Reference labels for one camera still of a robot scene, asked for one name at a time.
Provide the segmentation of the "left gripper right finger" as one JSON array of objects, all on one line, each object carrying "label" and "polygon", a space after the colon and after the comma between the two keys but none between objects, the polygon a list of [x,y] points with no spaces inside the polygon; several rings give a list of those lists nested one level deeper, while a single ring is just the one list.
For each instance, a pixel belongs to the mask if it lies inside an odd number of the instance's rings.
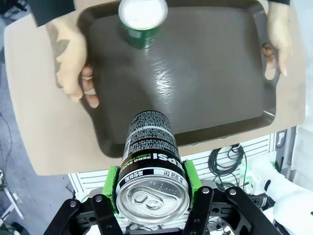
[{"label": "left gripper right finger", "polygon": [[191,160],[183,164],[191,188],[192,208],[183,235],[208,235],[209,218],[218,217],[235,235],[271,235],[273,225],[239,187],[222,192],[203,186]]}]

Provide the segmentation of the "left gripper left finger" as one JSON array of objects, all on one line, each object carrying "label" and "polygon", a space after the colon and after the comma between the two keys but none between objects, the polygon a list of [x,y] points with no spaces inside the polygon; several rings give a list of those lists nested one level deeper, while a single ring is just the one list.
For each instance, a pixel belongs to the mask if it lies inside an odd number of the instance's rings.
[{"label": "left gripper left finger", "polygon": [[91,227],[97,226],[101,235],[121,235],[122,229],[114,216],[118,173],[119,167],[111,166],[103,188],[85,202],[77,199],[64,201],[44,234],[88,235]]}]

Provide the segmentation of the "person's right hand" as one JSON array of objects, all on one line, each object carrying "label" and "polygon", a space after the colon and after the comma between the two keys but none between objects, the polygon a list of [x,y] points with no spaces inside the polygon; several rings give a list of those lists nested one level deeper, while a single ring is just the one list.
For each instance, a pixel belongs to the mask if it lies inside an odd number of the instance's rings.
[{"label": "person's right hand", "polygon": [[49,36],[56,84],[73,101],[86,97],[90,107],[96,108],[99,99],[92,94],[93,67],[86,64],[87,43],[70,15],[55,18],[45,25]]}]

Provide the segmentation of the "person's left hand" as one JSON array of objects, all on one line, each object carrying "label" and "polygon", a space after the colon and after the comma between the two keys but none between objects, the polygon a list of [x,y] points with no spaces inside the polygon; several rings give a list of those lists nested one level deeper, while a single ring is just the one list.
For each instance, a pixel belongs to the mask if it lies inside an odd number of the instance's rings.
[{"label": "person's left hand", "polygon": [[263,45],[267,67],[278,67],[287,75],[287,62],[292,55],[292,40],[288,29],[289,0],[270,0],[268,2],[267,27],[270,44]]}]

